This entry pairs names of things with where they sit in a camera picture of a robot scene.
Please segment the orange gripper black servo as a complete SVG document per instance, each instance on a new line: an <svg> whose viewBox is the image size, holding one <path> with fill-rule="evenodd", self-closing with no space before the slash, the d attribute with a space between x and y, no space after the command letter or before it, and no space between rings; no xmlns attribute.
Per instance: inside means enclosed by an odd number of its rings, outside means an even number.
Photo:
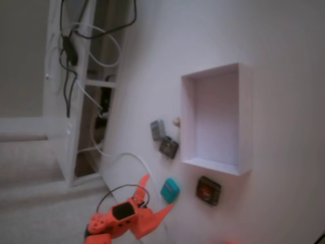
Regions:
<svg viewBox="0 0 325 244"><path fill-rule="evenodd" d="M148 178L149 174L146 174L139 180L134 197L109 209L108 233L112 237L121 237L130 231L136 239L140 239L154 231L174 206L171 203L158 212L147 207L150 201L150 194L145 188Z"/></svg>

